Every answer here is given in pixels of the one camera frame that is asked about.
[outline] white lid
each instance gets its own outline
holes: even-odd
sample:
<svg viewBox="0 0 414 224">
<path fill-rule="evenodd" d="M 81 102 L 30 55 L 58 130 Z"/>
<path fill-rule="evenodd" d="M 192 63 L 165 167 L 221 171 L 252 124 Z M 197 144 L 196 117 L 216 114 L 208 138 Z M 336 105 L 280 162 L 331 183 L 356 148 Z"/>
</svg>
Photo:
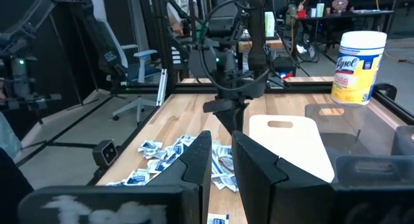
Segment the white lid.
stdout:
<svg viewBox="0 0 414 224">
<path fill-rule="evenodd" d="M 377 49 L 385 47 L 387 34 L 371 30 L 343 33 L 341 46 L 354 49 Z"/>
</svg>

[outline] floor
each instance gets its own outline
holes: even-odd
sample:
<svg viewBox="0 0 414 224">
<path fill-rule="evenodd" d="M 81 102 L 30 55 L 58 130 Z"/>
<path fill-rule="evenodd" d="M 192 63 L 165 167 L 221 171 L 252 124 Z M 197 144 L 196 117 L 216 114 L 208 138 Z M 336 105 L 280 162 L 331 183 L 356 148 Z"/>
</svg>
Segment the floor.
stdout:
<svg viewBox="0 0 414 224">
<path fill-rule="evenodd" d="M 393 40 L 388 45 L 386 49 L 388 55 L 396 58 L 414 59 L 414 52 L 412 52 L 414 39 Z M 329 56 L 336 59 L 337 53 L 338 49 L 332 50 L 329 52 Z M 319 63 L 303 63 L 302 66 L 312 76 L 332 76 L 334 74 L 333 62 L 322 55 Z M 298 71 L 298 76 L 305 75 L 302 71 Z M 411 81 L 413 78 L 413 64 L 399 63 L 394 58 L 383 57 L 377 82 L 395 85 L 398 89 L 397 102 L 414 113 L 414 99 L 410 95 L 414 88 L 414 83 Z M 135 97 L 133 95 L 125 95 L 125 99 L 112 97 L 73 128 L 61 134 L 56 142 L 60 142 L 62 145 L 68 143 L 97 144 L 101 140 L 113 139 L 117 144 L 122 144 L 136 128 L 135 111 L 131 110 L 121 115 L 118 121 L 112 119 L 111 113 Z M 32 142 L 50 140 L 108 98 L 110 96 L 105 92 L 94 94 L 94 100 L 97 99 L 97 101 L 65 111 L 61 117 L 46 122 L 40 127 Z M 143 116 L 148 116 L 150 112 L 151 109 L 147 108 Z M 15 161 L 18 162 L 38 147 L 22 150 Z M 46 146 L 20 169 L 34 188 L 41 188 L 50 185 L 86 185 L 92 179 L 97 166 L 90 149 Z"/>
</svg>

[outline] lysol wipes container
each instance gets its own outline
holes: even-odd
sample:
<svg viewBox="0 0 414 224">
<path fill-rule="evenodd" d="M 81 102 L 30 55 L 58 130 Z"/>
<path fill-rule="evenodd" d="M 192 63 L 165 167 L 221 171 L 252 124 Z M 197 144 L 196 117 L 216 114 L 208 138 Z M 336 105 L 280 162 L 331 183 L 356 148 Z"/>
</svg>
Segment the lysol wipes container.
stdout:
<svg viewBox="0 0 414 224">
<path fill-rule="evenodd" d="M 376 31 L 342 35 L 331 93 L 335 102 L 368 104 L 386 41 L 387 34 Z"/>
</svg>

